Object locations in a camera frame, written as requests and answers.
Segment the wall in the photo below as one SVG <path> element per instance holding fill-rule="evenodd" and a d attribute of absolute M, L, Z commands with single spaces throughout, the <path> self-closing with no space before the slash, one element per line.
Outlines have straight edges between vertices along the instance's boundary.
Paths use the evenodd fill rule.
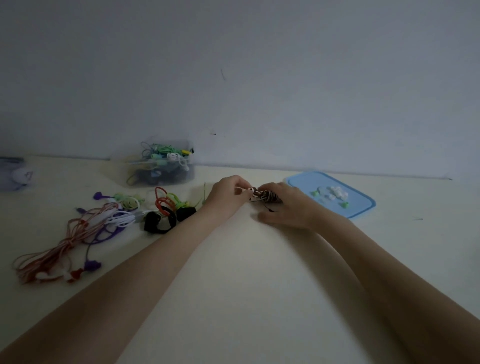
<path fill-rule="evenodd" d="M 478 179 L 480 4 L 4 1 L 0 153 Z"/>

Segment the black object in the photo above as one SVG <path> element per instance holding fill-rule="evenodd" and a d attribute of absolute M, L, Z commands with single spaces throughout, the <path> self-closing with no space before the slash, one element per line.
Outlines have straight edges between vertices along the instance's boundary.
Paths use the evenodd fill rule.
<path fill-rule="evenodd" d="M 177 210 L 177 220 L 184 221 L 186 218 L 192 216 L 195 212 L 197 212 L 197 209 L 194 207 L 181 207 Z"/>
<path fill-rule="evenodd" d="M 149 212 L 147 216 L 145 216 L 145 226 L 144 230 L 147 232 L 150 232 L 152 234 L 166 234 L 170 230 L 172 230 L 175 225 L 177 224 L 177 217 L 173 213 L 172 210 L 170 210 L 168 207 L 162 206 L 162 209 L 164 209 L 166 212 L 168 212 L 170 215 L 168 216 L 168 222 L 170 223 L 170 229 L 168 230 L 160 230 L 158 227 L 158 223 L 162 219 L 162 217 L 157 214 L 156 212 Z"/>

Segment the transparent plastic box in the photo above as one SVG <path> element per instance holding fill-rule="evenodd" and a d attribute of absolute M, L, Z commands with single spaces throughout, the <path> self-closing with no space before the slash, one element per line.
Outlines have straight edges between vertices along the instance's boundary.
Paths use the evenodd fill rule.
<path fill-rule="evenodd" d="M 129 187 L 180 184 L 195 176 L 188 140 L 147 140 L 122 148 L 111 161 L 120 168 L 118 182 Z"/>

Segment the tabletop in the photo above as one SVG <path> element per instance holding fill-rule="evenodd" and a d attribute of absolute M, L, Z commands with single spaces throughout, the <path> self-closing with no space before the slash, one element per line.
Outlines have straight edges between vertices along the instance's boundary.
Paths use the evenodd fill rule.
<path fill-rule="evenodd" d="M 0 193 L 0 349 L 93 280 L 158 238 L 128 227 L 92 247 L 102 262 L 74 284 L 21 285 L 11 262 L 53 247 L 76 207 L 92 196 L 128 189 L 108 161 L 30 157 L 33 185 Z M 195 178 L 167 186 L 198 201 L 222 177 L 252 185 L 279 182 L 294 171 L 195 166 Z M 450 180 L 332 174 L 364 192 L 377 207 L 354 223 L 398 260 L 480 317 L 480 194 Z M 125 349 L 118 363 L 407 363 L 393 332 L 375 313 L 339 255 L 319 236 L 263 225 L 247 203 L 193 253 Z M 85 247 L 72 251 L 74 269 Z"/>

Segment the person's right hand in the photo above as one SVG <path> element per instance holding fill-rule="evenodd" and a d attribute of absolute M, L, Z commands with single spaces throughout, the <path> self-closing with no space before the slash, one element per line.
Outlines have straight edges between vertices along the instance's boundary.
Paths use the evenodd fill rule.
<path fill-rule="evenodd" d="M 260 191 L 272 191 L 283 201 L 283 204 L 275 205 L 277 212 L 262 211 L 259 213 L 258 219 L 261 222 L 315 230 L 315 225 L 319 223 L 344 219 L 312 200 L 297 187 L 291 187 L 286 183 L 266 183 L 258 189 Z"/>

